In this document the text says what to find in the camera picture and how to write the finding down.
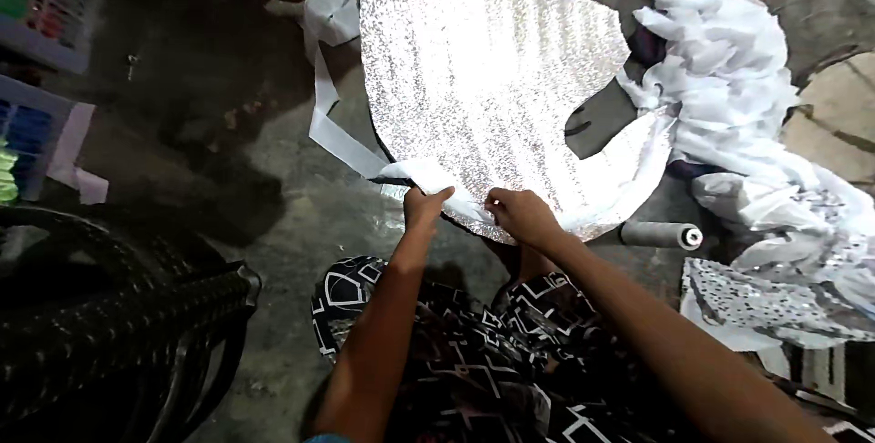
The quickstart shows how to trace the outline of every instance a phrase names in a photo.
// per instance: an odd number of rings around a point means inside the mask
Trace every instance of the hand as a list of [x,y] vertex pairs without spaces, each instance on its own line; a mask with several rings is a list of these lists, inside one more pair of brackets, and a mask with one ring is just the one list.
[[543,250],[564,234],[553,211],[531,190],[494,188],[489,191],[485,207],[510,236],[535,249]]
[[404,225],[408,231],[425,230],[434,232],[435,221],[440,215],[441,205],[456,191],[448,186],[434,195],[425,195],[418,186],[404,194]]

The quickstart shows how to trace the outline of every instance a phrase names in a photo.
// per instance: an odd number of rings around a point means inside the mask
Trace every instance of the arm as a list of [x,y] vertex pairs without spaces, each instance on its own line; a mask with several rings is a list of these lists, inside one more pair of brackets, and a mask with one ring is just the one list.
[[435,220],[452,194],[447,188],[426,197],[411,188],[404,196],[404,236],[340,349],[316,416],[317,433],[339,434],[354,443],[383,440],[407,361]]
[[739,355],[566,234],[533,192],[493,189],[487,209],[511,236],[571,277],[706,437],[835,443]]

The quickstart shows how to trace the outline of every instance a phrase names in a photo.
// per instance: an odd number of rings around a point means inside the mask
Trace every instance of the person's right hand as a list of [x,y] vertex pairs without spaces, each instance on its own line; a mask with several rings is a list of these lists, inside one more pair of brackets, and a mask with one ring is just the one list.
[[485,207],[510,236],[535,249],[543,249],[564,233],[547,203],[531,190],[493,188]]

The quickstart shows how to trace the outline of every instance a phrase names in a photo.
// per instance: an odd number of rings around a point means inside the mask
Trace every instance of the gray cardboard tube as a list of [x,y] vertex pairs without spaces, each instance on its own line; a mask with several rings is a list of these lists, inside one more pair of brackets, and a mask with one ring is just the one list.
[[673,247],[691,251],[702,244],[702,231],[683,222],[626,221],[619,239],[636,247]]

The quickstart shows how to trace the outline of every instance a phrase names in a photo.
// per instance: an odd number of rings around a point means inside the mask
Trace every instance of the black fabric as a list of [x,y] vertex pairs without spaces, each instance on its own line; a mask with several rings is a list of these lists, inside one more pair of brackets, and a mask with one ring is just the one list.
[[[386,262],[335,263],[316,287],[334,359]],[[696,430],[561,273],[494,302],[423,283],[387,441],[695,441]]]

